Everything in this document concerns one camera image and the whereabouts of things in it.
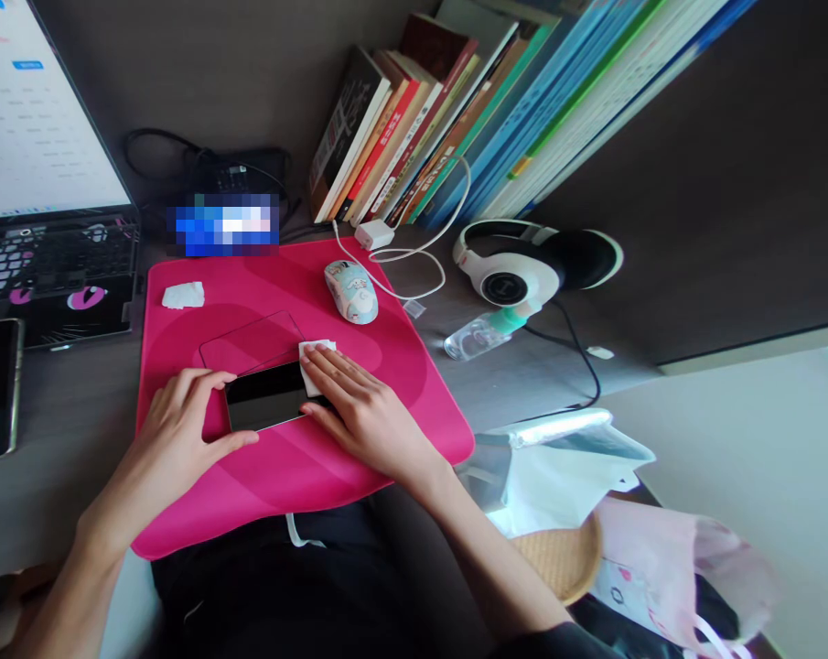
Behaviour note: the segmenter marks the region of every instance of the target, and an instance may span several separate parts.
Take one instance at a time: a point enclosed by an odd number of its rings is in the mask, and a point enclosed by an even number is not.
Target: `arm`
[[[81,516],[70,556],[16,656],[99,656],[127,547],[213,464],[258,440],[247,430],[203,441],[210,395],[234,377],[186,369],[157,391],[139,439]]]
[[[304,404],[302,411],[353,456],[397,481],[435,518],[499,641],[572,620],[468,496],[390,387],[325,346],[311,348],[301,362],[340,418],[315,403]]]

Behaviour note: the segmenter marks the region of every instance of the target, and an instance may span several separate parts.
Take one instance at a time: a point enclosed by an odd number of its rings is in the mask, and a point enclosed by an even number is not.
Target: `bottle cap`
[[[516,329],[519,330],[526,325],[526,321],[532,314],[538,313],[541,310],[542,305],[538,302],[535,300],[526,300],[517,307],[506,307],[492,314],[489,317],[489,324],[493,326],[493,329],[502,334],[511,334]]]

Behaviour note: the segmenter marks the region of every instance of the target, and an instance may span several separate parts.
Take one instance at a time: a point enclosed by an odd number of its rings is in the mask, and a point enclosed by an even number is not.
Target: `desk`
[[[581,357],[523,331],[473,362],[454,362],[446,356],[444,338],[493,308],[453,264],[450,248],[456,234],[451,231],[430,248],[442,262],[447,282],[422,300],[426,311],[414,325],[475,432],[586,400],[594,385]],[[416,246],[425,239],[411,227],[398,234],[396,243]],[[143,273],[165,258],[149,241],[142,252]],[[384,269],[400,295],[415,295],[437,283],[437,271],[425,257],[386,264]],[[594,360],[606,393],[658,376],[599,317],[586,294],[570,294],[565,300],[586,345],[603,345],[617,354],[608,362]],[[26,353],[17,451],[0,459],[0,575],[61,557],[79,515],[129,446],[139,381],[142,301],[139,298],[139,307],[133,309],[134,329],[129,334],[85,341],[68,351]],[[546,308],[532,325],[568,336],[555,308]],[[496,373],[502,373],[504,381]]]

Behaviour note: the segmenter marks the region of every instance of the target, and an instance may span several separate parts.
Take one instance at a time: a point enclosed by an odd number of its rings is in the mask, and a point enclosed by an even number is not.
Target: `laptop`
[[[34,8],[0,0],[0,319],[27,348],[130,329],[140,221]]]

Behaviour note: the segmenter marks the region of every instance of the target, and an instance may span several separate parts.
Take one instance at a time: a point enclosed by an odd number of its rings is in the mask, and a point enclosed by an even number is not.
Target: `spray bottle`
[[[493,313],[478,316],[444,341],[447,354],[458,362],[467,362],[502,343],[511,340],[511,334],[526,325],[532,314],[542,310],[537,300],[525,300],[517,307],[505,307]]]

